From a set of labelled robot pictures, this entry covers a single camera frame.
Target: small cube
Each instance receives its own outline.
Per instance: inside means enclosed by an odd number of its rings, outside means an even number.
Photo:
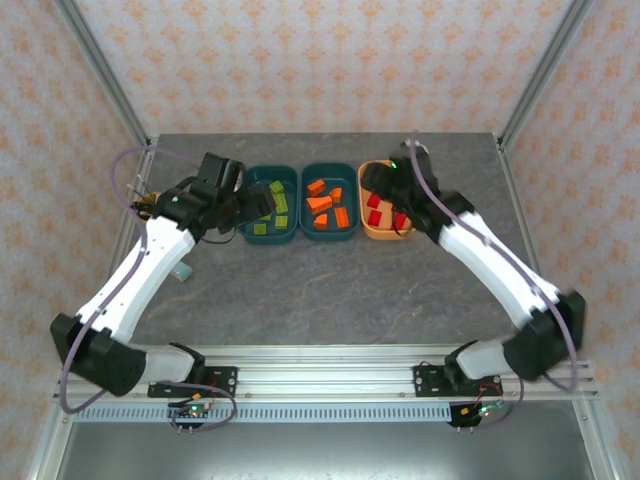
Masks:
[[[336,187],[332,189],[331,193],[329,193],[329,196],[331,197],[331,200],[333,201],[334,205],[336,203],[340,203],[342,201],[342,188]]]
[[[269,188],[271,189],[272,193],[284,193],[284,185],[282,185],[282,183],[280,183],[278,180],[271,183],[269,185]]]
[[[311,197],[307,198],[307,205],[309,205],[311,213],[315,215],[316,213],[320,213],[323,210],[331,208],[333,201],[329,195],[326,197]]]
[[[289,211],[284,193],[276,193],[273,196],[273,200],[276,202],[276,213],[287,213]]]
[[[349,214],[347,213],[347,207],[336,207],[336,223],[338,228],[349,228]]]
[[[407,221],[407,216],[404,213],[396,213],[393,218],[393,222],[398,230],[402,230],[404,228],[404,224]]]
[[[369,200],[367,201],[367,207],[378,208],[379,204],[380,204],[380,197],[375,193],[372,193],[369,196]]]
[[[326,230],[329,226],[329,215],[326,213],[318,215],[313,221],[313,226],[318,230]]]
[[[307,186],[307,190],[309,191],[309,196],[310,197],[315,197],[316,195],[321,194],[322,192],[324,192],[324,180],[320,179],[320,180],[316,180],[313,183],[310,183]]]
[[[287,219],[286,215],[278,215],[276,216],[276,228],[278,230],[286,230],[287,229]]]
[[[382,212],[378,210],[371,210],[371,213],[369,214],[369,220],[367,220],[367,223],[372,227],[379,227],[381,218],[382,218]]]
[[[253,234],[254,235],[266,235],[267,234],[267,225],[264,223],[256,223],[253,226]]]

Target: wall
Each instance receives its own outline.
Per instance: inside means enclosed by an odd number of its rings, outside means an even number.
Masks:
[[[0,476],[13,479],[60,369],[49,324],[105,278],[120,218],[108,167],[133,141],[51,0],[0,4],[0,109]]]
[[[499,133],[569,0],[80,0],[149,134]]]
[[[544,273],[589,303],[585,355],[640,472],[640,14],[596,1],[509,151]]]

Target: wire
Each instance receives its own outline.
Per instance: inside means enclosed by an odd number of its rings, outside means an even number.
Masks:
[[[520,377],[518,377],[518,382],[520,382],[520,396],[518,397],[518,401],[513,406],[511,410],[507,412],[504,417],[499,418],[495,422],[488,423],[486,425],[478,425],[477,427],[469,427],[468,430],[487,430],[489,428],[496,427],[498,425],[504,425],[507,421],[513,419],[513,414],[522,406],[522,402],[524,401],[524,382]]]
[[[131,280],[131,277],[133,277],[133,275],[136,273],[136,271],[140,267],[140,264],[142,263],[142,260],[145,257],[145,253],[147,251],[147,241],[148,241],[147,230],[144,228],[144,223],[142,219],[140,219],[136,211],[129,206],[129,203],[127,202],[126,197],[122,194],[122,192],[117,186],[116,167],[118,166],[118,163],[120,163],[120,161],[125,156],[131,153],[149,152],[149,151],[162,153],[169,157],[173,157],[177,160],[181,160],[190,165],[193,165],[196,168],[198,167],[198,164],[189,158],[183,157],[182,155],[171,152],[169,150],[165,150],[164,148],[154,147],[151,145],[140,145],[140,146],[128,148],[120,152],[113,159],[113,162],[111,163],[111,170],[109,172],[111,187],[113,188],[113,193],[115,194],[116,199],[118,200],[120,205],[122,205],[122,207],[127,211],[127,213],[129,213],[133,217],[133,221],[135,222],[138,229],[140,230],[140,250],[129,271],[124,275],[122,280],[120,280],[120,283],[116,285],[113,291],[106,296],[106,298],[102,301],[102,303],[100,303],[96,311],[89,316],[87,321],[80,328],[78,335],[76,335],[76,338],[74,339],[73,343],[71,344],[71,347],[69,348],[69,352],[67,353],[67,357],[65,358],[64,364],[62,366],[62,373],[60,374],[60,407],[62,408],[62,410],[64,410],[68,414],[81,412],[82,410],[87,408],[89,405],[91,405],[93,402],[98,400],[107,392],[106,390],[100,390],[98,393],[96,393],[94,396],[89,398],[87,401],[85,401],[81,405],[78,405],[77,407],[71,407],[69,405],[69,401],[67,397],[68,387],[69,387],[69,374],[71,372],[71,365],[73,364],[73,360],[75,359],[78,353],[78,349],[80,348],[80,345],[84,340],[84,337],[87,335],[87,333],[91,329],[91,326],[95,323],[95,321],[102,314],[105,308],[107,308],[107,306],[111,303],[111,301],[118,295],[118,293],[120,293],[120,291],[129,282],[129,280]]]
[[[504,397],[503,397],[504,394],[502,392],[502,388],[499,385],[496,385],[495,383],[481,383],[480,393],[478,394],[478,398],[476,398],[476,403],[473,405],[473,408],[476,408],[478,406],[478,403],[480,403],[480,399],[484,396],[484,391],[486,390],[486,388],[484,387],[495,388],[498,394],[500,395],[500,398],[504,400]]]
[[[170,387],[197,388],[198,390],[208,390],[213,394],[219,393],[220,395],[222,395],[223,397],[227,397],[231,401],[231,413],[227,415],[227,418],[219,422],[216,422],[212,425],[206,425],[206,426],[203,425],[196,429],[190,430],[192,433],[208,432],[210,430],[215,430],[216,428],[224,427],[227,423],[233,420],[233,418],[238,414],[238,404],[236,403],[236,399],[233,398],[233,395],[231,395],[230,393],[228,393],[227,391],[221,388],[214,387],[212,385],[198,385],[196,383],[183,383],[183,382],[158,382],[158,383],[162,385],[168,385]],[[178,425],[178,423],[176,422],[178,415],[186,412],[187,410],[189,410],[189,408],[190,406],[186,405],[180,408],[179,410],[176,410],[171,416],[171,426],[175,428],[178,432],[182,430],[182,427]]]
[[[560,327],[560,331],[562,332],[562,337],[564,338],[565,344],[567,345],[567,351],[569,352],[569,358],[571,360],[571,378],[569,380],[569,385],[563,385],[557,380],[551,378],[548,374],[544,374],[544,378],[546,378],[552,385],[556,386],[561,390],[573,391],[578,384],[578,354],[576,352],[576,347],[573,344],[573,340],[571,339],[571,333],[569,332],[569,328],[567,327],[564,318],[560,314],[558,307],[551,301],[551,299],[542,291],[540,287],[536,284],[536,282],[527,274],[527,272],[516,262],[511,255],[509,255],[504,249],[502,249],[499,245],[493,243],[489,238],[485,237],[482,233],[477,231],[471,225],[466,223],[464,220],[461,220],[455,213],[447,208],[447,206],[440,201],[440,199],[436,196],[435,193],[431,190],[427,181],[424,179],[422,172],[420,171],[420,166],[418,165],[418,158],[416,156],[416,140],[410,139],[409,141],[409,151],[411,156],[411,166],[413,167],[413,173],[418,179],[420,186],[427,194],[429,199],[444,213],[447,217],[451,219],[457,225],[460,225],[467,232],[469,232],[474,237],[478,238],[483,244],[491,247],[498,255],[500,255],[513,269],[518,272],[518,274],[522,277],[525,283],[531,289],[531,292],[534,295],[537,295],[542,301],[545,303],[549,311],[552,313],[555,318],[558,326]]]
[[[235,229],[235,228],[234,228],[234,229],[233,229],[233,235],[231,235],[231,237],[230,237],[230,238],[228,238],[228,239],[226,239],[226,240],[221,240],[221,241],[219,241],[219,242],[216,242],[216,241],[214,241],[214,240],[207,240],[207,239],[206,239],[206,238],[204,238],[204,237],[202,237],[202,238],[200,239],[200,241],[201,241],[201,242],[204,242],[204,243],[208,243],[209,245],[225,245],[225,244],[229,243],[231,240],[233,240],[234,238],[236,238],[236,232],[237,232],[237,229]]]

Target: plastic tray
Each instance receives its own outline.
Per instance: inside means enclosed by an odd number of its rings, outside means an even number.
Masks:
[[[289,212],[287,213],[287,229],[279,230],[275,225],[277,213],[271,214],[271,220],[256,220],[242,225],[238,230],[244,239],[254,245],[282,245],[290,242],[296,234],[298,227],[298,209],[300,204],[300,181],[298,173],[291,167],[284,165],[265,165],[250,168],[245,177],[245,185],[250,187],[256,184],[270,184],[279,180],[284,186],[284,194],[287,199]],[[253,226],[257,223],[267,224],[266,235],[254,235]]]
[[[324,180],[327,195],[332,188],[342,187],[342,201],[337,206],[347,208],[351,223],[349,228],[338,228],[333,208],[323,212],[329,214],[326,230],[317,230],[313,226],[314,215],[307,205],[307,185],[318,179]],[[300,228],[307,238],[317,242],[341,242],[353,237],[360,225],[358,179],[353,167],[345,163],[313,163],[302,171],[300,184]]]
[[[367,223],[367,219],[369,218],[369,213],[373,210],[371,207],[367,206],[367,202],[369,201],[369,197],[371,196],[371,192],[362,188],[360,183],[360,179],[362,178],[362,174],[364,173],[364,169],[367,165],[371,163],[384,163],[386,165],[391,165],[389,160],[371,160],[370,162],[365,162],[360,165],[358,168],[358,190],[360,191],[360,217],[362,217],[362,226],[364,227],[364,233],[367,237],[372,238],[374,240],[404,240],[407,237],[410,237],[416,230],[415,228],[401,228],[398,229],[400,235],[396,233],[396,231],[391,228],[391,204],[389,202],[380,201],[380,206],[376,208],[376,210],[382,212],[382,217],[380,219],[380,227],[372,227]]]

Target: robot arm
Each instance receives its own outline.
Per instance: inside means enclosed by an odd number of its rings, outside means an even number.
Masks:
[[[552,312],[540,299],[540,292],[560,311],[573,344],[579,349],[586,311],[584,299],[576,292],[563,295],[557,287],[532,272],[493,235],[471,203],[458,192],[441,192],[431,172],[426,149],[420,154],[420,170],[427,182],[439,200],[460,220],[480,232],[482,239],[451,221],[421,192],[411,172],[406,146],[390,158],[394,167],[369,166],[362,186],[391,201],[417,230],[463,262],[498,299],[518,329],[509,339],[470,342],[452,352],[441,367],[446,381],[457,387],[507,372],[532,381],[564,360],[567,345]],[[67,359],[72,345],[82,347],[71,363],[72,372],[117,396],[141,382],[204,383],[204,358],[197,352],[178,344],[142,349],[128,343],[142,312],[172,267],[207,230],[217,228],[224,233],[274,210],[268,187],[258,185],[236,190],[242,170],[238,162],[207,154],[197,177],[186,179],[159,197],[146,225],[147,247],[137,270],[131,273],[132,266],[139,261],[140,242],[76,316],[56,317],[51,333],[61,359]],[[501,246],[510,261],[490,248],[491,243]],[[534,280],[535,289],[524,281],[523,271]],[[101,308],[104,299],[112,295],[128,275],[131,277],[126,288]],[[79,338],[83,324],[96,313],[99,316],[91,328],[84,338]]]
[[[419,170],[432,194],[451,212],[454,222],[431,200],[417,181],[411,166],[408,142],[390,155],[391,167],[371,164],[362,186],[393,203],[412,226],[458,258],[491,291],[506,310],[517,333],[509,339],[470,342],[445,359],[444,377],[454,387],[483,377],[515,372],[533,381],[568,356],[568,347],[542,294],[562,315],[579,349],[586,305],[581,295],[563,295],[520,261],[491,232],[473,205],[455,191],[440,191],[426,148],[417,152]],[[471,227],[481,238],[472,234]],[[507,260],[492,245],[497,246]],[[525,281],[525,276],[535,287]]]
[[[135,347],[129,341],[171,269],[207,230],[216,228],[225,233],[275,209],[267,186],[237,189],[242,171],[238,162],[205,155],[197,177],[186,179],[158,198],[145,227],[146,248],[138,240],[108,282],[73,318],[56,317],[50,330],[63,362],[75,342],[81,345],[71,363],[73,373],[116,396],[138,383],[204,383],[204,358],[197,352],[178,344]],[[126,287],[118,291],[124,280]],[[92,324],[82,338],[80,332],[89,321]]]

